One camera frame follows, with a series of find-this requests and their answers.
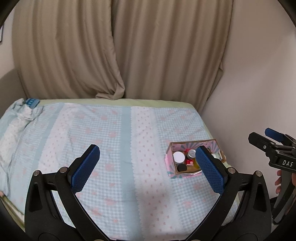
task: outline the light blue bedsheet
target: light blue bedsheet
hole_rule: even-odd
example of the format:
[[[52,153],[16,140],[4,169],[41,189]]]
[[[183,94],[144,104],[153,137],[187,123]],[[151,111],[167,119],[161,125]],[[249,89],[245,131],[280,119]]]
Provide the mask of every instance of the light blue bedsheet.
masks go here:
[[[0,190],[24,212],[34,170],[56,172],[96,144],[100,161],[76,194],[95,223],[112,239],[182,240],[219,195],[204,175],[169,178],[165,152],[171,141],[209,138],[192,108],[55,103],[31,110],[18,100],[0,119]],[[225,223],[236,209],[235,202]]]

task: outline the hand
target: hand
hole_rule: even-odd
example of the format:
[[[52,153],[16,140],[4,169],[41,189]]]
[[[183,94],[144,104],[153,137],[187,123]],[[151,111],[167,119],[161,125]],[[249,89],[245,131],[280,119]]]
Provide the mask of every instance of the hand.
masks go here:
[[[279,178],[274,183],[276,186],[281,184],[281,170],[278,170],[276,174],[279,176]],[[292,183],[296,187],[296,173],[292,173]],[[278,186],[276,188],[276,194],[279,194],[281,191],[281,186]]]

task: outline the blue gripper pad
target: blue gripper pad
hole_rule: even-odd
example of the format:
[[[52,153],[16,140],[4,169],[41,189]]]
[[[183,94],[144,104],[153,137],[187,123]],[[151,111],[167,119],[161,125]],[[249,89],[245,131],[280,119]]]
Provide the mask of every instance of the blue gripper pad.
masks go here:
[[[81,192],[86,181],[100,159],[100,149],[96,145],[89,148],[69,166],[68,181],[75,194]]]
[[[31,109],[34,109],[39,104],[39,102],[40,102],[39,99],[29,98],[26,100],[27,106],[29,106]]]
[[[278,142],[284,141],[284,135],[282,133],[279,133],[279,132],[273,130],[273,129],[267,128],[264,133],[267,137],[270,137]]]
[[[228,179],[226,167],[205,146],[196,149],[195,159],[215,193],[222,194]]]

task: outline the screw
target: screw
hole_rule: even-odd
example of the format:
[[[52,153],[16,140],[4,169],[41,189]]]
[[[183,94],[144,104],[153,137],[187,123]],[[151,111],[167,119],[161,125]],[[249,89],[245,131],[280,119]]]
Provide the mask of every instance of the screw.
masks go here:
[[[233,167],[228,168],[228,172],[231,174],[235,173],[235,169]]]
[[[59,169],[59,172],[64,173],[64,172],[66,172],[67,170],[68,170],[67,167],[61,167],[61,168]]]
[[[262,176],[262,172],[260,172],[260,171],[256,171],[256,175],[257,175],[258,177],[261,177],[261,176]]]
[[[33,175],[34,175],[34,176],[38,176],[39,173],[40,173],[40,171],[39,171],[39,170],[36,170],[36,171],[33,172]]]

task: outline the box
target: box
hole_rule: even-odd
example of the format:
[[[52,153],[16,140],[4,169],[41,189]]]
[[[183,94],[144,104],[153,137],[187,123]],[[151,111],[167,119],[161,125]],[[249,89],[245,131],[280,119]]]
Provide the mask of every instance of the box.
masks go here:
[[[168,175],[171,178],[188,178],[201,175],[201,169],[196,165],[187,165],[186,171],[178,172],[177,166],[174,162],[173,153],[176,151],[184,152],[186,149],[196,149],[202,145],[205,146],[212,154],[215,154],[215,157],[220,159],[222,163],[226,161],[226,158],[221,151],[216,139],[189,142],[170,142],[165,155],[165,163]]]

